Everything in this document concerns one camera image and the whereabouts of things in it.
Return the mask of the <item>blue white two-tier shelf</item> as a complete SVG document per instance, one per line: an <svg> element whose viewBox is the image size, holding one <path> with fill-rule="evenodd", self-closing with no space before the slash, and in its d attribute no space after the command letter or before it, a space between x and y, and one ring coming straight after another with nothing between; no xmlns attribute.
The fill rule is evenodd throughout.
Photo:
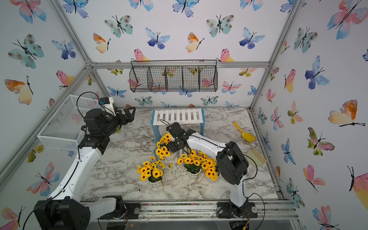
<svg viewBox="0 0 368 230"><path fill-rule="evenodd" d="M155 143L159 142L163 137L163 134L160 133L160 126L166 127L174 122L177 122L180 125L199 124L200 134L204 136L206 124L204 108L155 109L152 110L150 122Z"/></svg>

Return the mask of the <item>sunflower pot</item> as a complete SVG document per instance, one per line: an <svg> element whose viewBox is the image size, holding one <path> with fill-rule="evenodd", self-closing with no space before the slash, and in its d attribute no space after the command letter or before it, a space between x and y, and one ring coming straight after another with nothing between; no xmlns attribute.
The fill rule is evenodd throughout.
<svg viewBox="0 0 368 230"><path fill-rule="evenodd" d="M219 177L219 169L217 162L214 159L206 159L202 163L202 169L205 175L211 181L217 181Z"/></svg>
<svg viewBox="0 0 368 230"><path fill-rule="evenodd" d="M137 167L137 174L141 181L148 181L150 184L155 185L164 182L165 176L170 169L172 169L171 163L165 163L164 159L150 157Z"/></svg>
<svg viewBox="0 0 368 230"><path fill-rule="evenodd" d="M191 174L198 174L202 169L202 163L206 159L211 159L202 151L192 149L189 154L183 153L177 159L177 164L184 166L187 172Z"/></svg>
<svg viewBox="0 0 368 230"><path fill-rule="evenodd" d="M172 156L172 152L169 150L168 144L171 142L172 136L169 133L164 133L164 135L156 143L155 154L159 160L164 160Z"/></svg>

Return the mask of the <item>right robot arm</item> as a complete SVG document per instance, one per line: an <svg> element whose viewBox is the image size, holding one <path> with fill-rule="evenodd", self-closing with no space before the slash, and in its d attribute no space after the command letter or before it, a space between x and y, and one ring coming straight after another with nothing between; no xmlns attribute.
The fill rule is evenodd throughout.
<svg viewBox="0 0 368 230"><path fill-rule="evenodd" d="M177 122L167 126L166 130L173 137L173 141L168 143L170 151L199 150L216 160L220 176L229 183L231 192L229 202L218 203L218 218L258 217L255 203L249 201L250 196L245 191L249 163L235 142L220 143L208 139L192 129L182 129Z"/></svg>

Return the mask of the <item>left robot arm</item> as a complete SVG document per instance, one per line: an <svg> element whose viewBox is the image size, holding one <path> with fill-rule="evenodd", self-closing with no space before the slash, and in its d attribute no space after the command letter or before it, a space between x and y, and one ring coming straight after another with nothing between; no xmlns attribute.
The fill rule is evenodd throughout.
<svg viewBox="0 0 368 230"><path fill-rule="evenodd" d="M84 137L77 147L75 161L48 199L39 200L31 211L42 230L85 230L92 221L105 215L112 219L128 218L120 195L103 197L89 205L81 202L81 196L110 136L133 122L135 112L135 107L117 110L112 97L103 97L96 101L95 108L81 115L85 122L81 127Z"/></svg>

